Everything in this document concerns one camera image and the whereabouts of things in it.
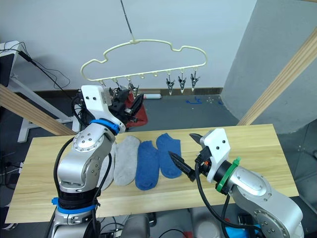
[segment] robotic arm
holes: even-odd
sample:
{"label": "robotic arm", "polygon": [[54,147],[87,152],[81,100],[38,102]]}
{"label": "robotic arm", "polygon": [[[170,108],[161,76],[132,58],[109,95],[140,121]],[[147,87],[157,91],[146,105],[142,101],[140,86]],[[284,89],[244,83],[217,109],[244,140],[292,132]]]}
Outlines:
{"label": "robotic arm", "polygon": [[303,213],[295,202],[277,192],[260,174],[239,166],[240,158],[233,164],[227,161],[230,146],[223,128],[212,130],[204,136],[190,136],[203,148],[195,160],[195,170],[177,154],[170,152],[170,156],[191,181],[197,180],[207,207],[210,205],[202,191],[199,174],[206,176],[208,182],[216,181],[217,191],[229,194],[239,207],[250,213],[260,224],[265,237],[304,237],[301,225]]}
{"label": "robotic arm", "polygon": [[[57,169],[59,182],[57,175],[54,176],[58,198],[52,200],[57,205],[52,238],[99,236],[100,224],[95,214],[97,197],[111,166],[111,147],[115,136],[125,131],[125,124],[137,120],[134,116],[143,103],[141,94],[131,108],[126,108],[124,101],[129,90],[111,91],[94,85],[85,85],[81,89],[85,104],[96,119],[73,138],[71,151],[54,169],[54,174]],[[100,169],[107,155],[108,169],[102,184],[97,187]]]}

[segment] gray pillar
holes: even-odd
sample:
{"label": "gray pillar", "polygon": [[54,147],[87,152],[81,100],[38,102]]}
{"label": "gray pillar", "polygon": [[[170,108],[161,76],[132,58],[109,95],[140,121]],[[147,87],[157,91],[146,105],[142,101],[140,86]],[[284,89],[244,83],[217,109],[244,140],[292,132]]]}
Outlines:
{"label": "gray pillar", "polygon": [[[221,94],[235,117],[242,118],[316,26],[314,2],[258,0]],[[289,133],[315,119],[317,60],[253,124]]]}

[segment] blue sock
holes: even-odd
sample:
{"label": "blue sock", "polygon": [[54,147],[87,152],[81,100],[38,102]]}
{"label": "blue sock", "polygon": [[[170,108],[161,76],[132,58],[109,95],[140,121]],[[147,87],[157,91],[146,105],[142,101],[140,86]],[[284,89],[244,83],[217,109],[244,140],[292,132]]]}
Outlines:
{"label": "blue sock", "polygon": [[181,176],[182,172],[176,167],[168,153],[171,151],[181,156],[180,140],[175,140],[165,133],[157,138],[157,147],[159,166],[162,174],[169,179]]}
{"label": "blue sock", "polygon": [[151,141],[144,141],[138,148],[138,164],[135,185],[140,190],[154,188],[159,179],[158,150]]}

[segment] sock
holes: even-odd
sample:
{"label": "sock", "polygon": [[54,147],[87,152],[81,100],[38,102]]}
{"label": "sock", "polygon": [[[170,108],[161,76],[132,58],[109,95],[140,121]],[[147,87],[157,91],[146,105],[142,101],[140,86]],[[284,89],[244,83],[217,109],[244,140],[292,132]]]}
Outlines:
{"label": "sock", "polygon": [[158,182],[159,160],[157,152],[151,141],[144,141],[139,146],[135,185],[140,190],[154,188]]}
{"label": "sock", "polygon": [[[112,148],[111,148],[110,153],[111,153],[111,158],[112,158],[111,166],[110,166],[108,176],[105,179],[105,182],[104,182],[101,190],[105,190],[111,184],[111,182],[113,180],[113,170],[114,170],[114,160],[115,160],[115,143],[112,144]],[[107,155],[103,161],[103,164],[101,165],[97,187],[99,187],[101,180],[103,180],[104,175],[106,174],[106,171],[108,168],[108,163],[109,163],[109,156]]]}
{"label": "sock", "polygon": [[137,137],[128,135],[116,145],[113,180],[116,185],[128,185],[135,178],[137,170],[138,147]]}
{"label": "sock", "polygon": [[159,166],[162,174],[169,179],[181,176],[182,172],[176,167],[168,153],[171,151],[181,156],[180,140],[175,140],[165,133],[157,138],[157,147]]}

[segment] wooden beam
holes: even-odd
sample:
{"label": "wooden beam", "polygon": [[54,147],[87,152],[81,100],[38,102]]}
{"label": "wooden beam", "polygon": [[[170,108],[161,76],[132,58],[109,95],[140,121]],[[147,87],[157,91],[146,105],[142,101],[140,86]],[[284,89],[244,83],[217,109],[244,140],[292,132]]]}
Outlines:
{"label": "wooden beam", "polygon": [[19,97],[15,93],[0,84],[0,106],[11,112],[26,118],[41,128],[53,133],[54,135],[75,135],[75,132],[57,122],[40,109],[36,108],[28,101]]}
{"label": "wooden beam", "polygon": [[317,28],[267,87],[238,125],[250,125],[316,59]]}

